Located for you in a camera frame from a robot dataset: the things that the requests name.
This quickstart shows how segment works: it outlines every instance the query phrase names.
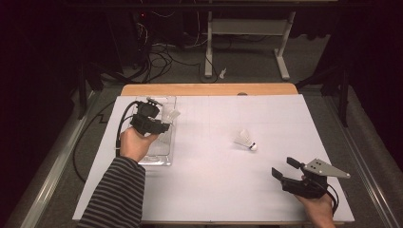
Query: white shuttlecock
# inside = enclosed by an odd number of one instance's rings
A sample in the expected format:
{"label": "white shuttlecock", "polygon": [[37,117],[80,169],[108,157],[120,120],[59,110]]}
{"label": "white shuttlecock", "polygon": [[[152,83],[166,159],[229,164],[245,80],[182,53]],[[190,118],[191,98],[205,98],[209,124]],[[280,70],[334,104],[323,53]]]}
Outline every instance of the white shuttlecock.
{"label": "white shuttlecock", "polygon": [[181,112],[176,109],[164,110],[161,121],[166,124],[172,124],[179,115],[181,115]]}
{"label": "white shuttlecock", "polygon": [[234,140],[235,143],[247,146],[250,150],[257,150],[258,146],[252,141],[249,136],[249,132],[246,129],[242,129]]}

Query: striped sleeve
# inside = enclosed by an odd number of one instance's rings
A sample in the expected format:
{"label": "striped sleeve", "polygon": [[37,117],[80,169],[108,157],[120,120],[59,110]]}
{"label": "striped sleeve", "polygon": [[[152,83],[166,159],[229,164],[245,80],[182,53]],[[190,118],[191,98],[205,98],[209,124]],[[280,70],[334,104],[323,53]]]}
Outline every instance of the striped sleeve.
{"label": "striped sleeve", "polygon": [[140,227],[145,170],[115,158],[104,173],[77,227]]}

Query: hand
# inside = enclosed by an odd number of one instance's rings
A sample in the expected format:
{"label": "hand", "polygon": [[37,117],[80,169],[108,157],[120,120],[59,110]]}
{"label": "hand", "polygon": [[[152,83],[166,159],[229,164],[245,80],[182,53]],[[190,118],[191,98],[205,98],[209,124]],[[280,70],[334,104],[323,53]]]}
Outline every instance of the hand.
{"label": "hand", "polygon": [[295,195],[305,207],[309,220],[316,228],[334,228],[332,199],[325,194],[320,199],[306,199]]}
{"label": "hand", "polygon": [[147,154],[150,145],[158,135],[144,136],[134,127],[129,127],[121,133],[121,156],[139,162]]}

